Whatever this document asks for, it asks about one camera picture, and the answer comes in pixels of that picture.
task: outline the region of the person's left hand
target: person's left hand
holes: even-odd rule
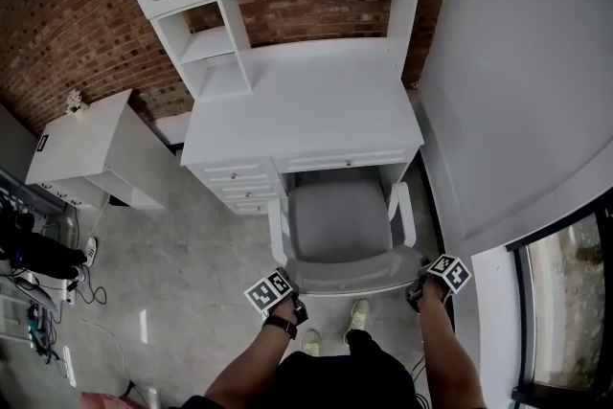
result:
[[[294,303],[291,300],[291,295],[286,296],[276,304],[270,315],[276,315],[296,325],[298,319],[296,319],[296,315],[294,314]]]

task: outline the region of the gray wall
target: gray wall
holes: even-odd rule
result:
[[[420,87],[443,235],[468,263],[613,186],[613,0],[443,0]],[[479,361],[474,287],[455,303]]]
[[[0,104],[0,167],[25,182],[37,142]]]

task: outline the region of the gray floor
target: gray floor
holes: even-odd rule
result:
[[[436,243],[417,166],[406,180],[418,230],[416,247],[434,258]],[[80,214],[81,244],[96,218],[96,213]],[[95,236],[100,250],[93,283],[106,288],[108,304],[87,305],[78,297],[74,307],[63,309],[57,327],[57,349],[70,348],[77,388],[62,378],[61,364],[45,365],[26,344],[3,343],[0,392],[15,408],[79,407],[81,391],[118,395],[124,390],[124,358],[142,393],[148,387],[158,391],[161,407],[203,393],[261,324],[242,291],[277,266],[267,219],[235,216],[184,170],[169,212],[107,207]],[[324,354],[346,352],[341,335],[353,300],[305,298],[310,319],[301,331],[319,330]],[[368,331],[410,370],[422,356],[417,315],[401,290],[369,300],[373,316]],[[147,344],[141,337],[144,310]],[[290,345],[297,348],[298,342]],[[425,374],[417,388],[427,395]]]

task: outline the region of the white shoe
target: white shoe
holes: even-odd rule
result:
[[[352,307],[352,318],[349,322],[349,327],[343,334],[343,343],[345,346],[349,346],[347,342],[347,334],[350,330],[366,330],[366,322],[371,316],[371,306],[367,300],[360,299],[355,301]]]
[[[79,271],[79,275],[75,278],[75,282],[84,282],[85,281],[85,272],[83,271],[83,268],[80,266],[75,266],[77,268],[77,270]]]
[[[87,267],[91,267],[94,263],[94,259],[96,258],[96,253],[98,252],[98,241],[93,237],[90,237],[87,240],[87,246],[85,247],[85,257],[87,260],[85,261],[85,265]]]
[[[315,329],[310,329],[305,332],[305,335],[300,340],[300,351],[305,352],[309,356],[318,358],[321,356],[322,338],[319,332]]]

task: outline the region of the small white desk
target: small white desk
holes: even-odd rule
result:
[[[238,215],[285,198],[285,173],[379,166],[398,182],[423,138],[393,65],[373,57],[263,62],[252,93],[194,104],[181,164]]]
[[[176,161],[127,105],[131,90],[94,102],[81,119],[50,122],[26,184],[38,184],[77,208],[100,208],[110,193],[144,210],[168,207]]]

